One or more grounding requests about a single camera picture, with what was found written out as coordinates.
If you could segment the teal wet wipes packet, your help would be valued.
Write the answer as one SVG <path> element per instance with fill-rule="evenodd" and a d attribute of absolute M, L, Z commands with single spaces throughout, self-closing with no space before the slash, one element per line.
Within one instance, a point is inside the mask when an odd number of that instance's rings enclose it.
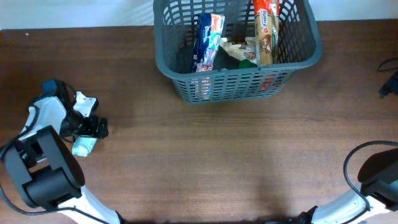
<path fill-rule="evenodd" d="M 81 157 L 87 157 L 88 154 L 93 150 L 97 142 L 96 138 L 89 137 L 78 137 L 73 143 L 72 154 Z"/>

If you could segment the grey plastic basket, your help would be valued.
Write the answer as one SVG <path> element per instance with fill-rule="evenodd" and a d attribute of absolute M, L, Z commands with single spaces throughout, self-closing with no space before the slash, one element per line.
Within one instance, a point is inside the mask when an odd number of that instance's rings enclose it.
<path fill-rule="evenodd" d="M 322 55 L 308 0 L 155 0 L 153 11 L 156 64 L 187 103 L 270 97 Z"/>

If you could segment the colourful Kleenex tissue pack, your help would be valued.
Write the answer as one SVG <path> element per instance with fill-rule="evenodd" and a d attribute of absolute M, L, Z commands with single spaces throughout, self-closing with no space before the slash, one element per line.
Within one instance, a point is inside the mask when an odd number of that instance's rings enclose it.
<path fill-rule="evenodd" d="M 198 15 L 193 43 L 192 72 L 209 72 L 214 68 L 214 61 L 220 45 L 225 16 L 203 12 Z M 190 81 L 195 86 L 194 102 L 209 100 L 211 93 L 210 77 L 194 78 Z"/>

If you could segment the orange spaghetti packet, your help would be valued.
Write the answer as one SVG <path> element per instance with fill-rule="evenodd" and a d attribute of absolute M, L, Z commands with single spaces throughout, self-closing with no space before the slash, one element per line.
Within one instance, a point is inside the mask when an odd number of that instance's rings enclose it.
<path fill-rule="evenodd" d="M 279 40 L 278 0 L 253 0 L 257 66 L 276 63 Z"/>

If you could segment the green lid jar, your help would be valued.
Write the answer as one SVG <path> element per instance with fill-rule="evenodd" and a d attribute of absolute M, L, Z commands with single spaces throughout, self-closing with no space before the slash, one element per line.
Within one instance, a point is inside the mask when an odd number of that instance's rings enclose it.
<path fill-rule="evenodd" d="M 248 59 L 244 59 L 240 62 L 239 69 L 244 69 L 244 68 L 257 68 L 257 65 L 255 63 L 252 63 L 250 60 Z"/>

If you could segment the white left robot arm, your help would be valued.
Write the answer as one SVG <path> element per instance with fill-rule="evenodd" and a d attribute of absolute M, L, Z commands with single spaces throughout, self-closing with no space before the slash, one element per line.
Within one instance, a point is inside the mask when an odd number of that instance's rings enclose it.
<path fill-rule="evenodd" d="M 17 207 L 5 193 L 1 197 L 23 215 L 61 213 L 76 223 L 126 223 L 88 190 L 75 159 L 78 151 L 66 146 L 67 142 L 91 146 L 108 136 L 108 120 L 93 114 L 97 98 L 57 79 L 44 82 L 42 89 L 28 105 L 21 133 L 1 148 L 1 162 L 32 211 Z"/>

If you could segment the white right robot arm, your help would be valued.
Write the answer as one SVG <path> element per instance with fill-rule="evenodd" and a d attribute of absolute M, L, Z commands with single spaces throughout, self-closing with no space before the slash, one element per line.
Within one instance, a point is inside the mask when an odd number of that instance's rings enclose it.
<path fill-rule="evenodd" d="M 392 149 L 370 156 L 358 172 L 358 183 L 349 179 L 348 163 L 352 156 L 368 146 Z M 382 213 L 397 211 L 397 143 L 368 141 L 356 146 L 346 156 L 343 175 L 349 190 L 334 201 L 302 212 L 293 223 L 360 223 Z"/>

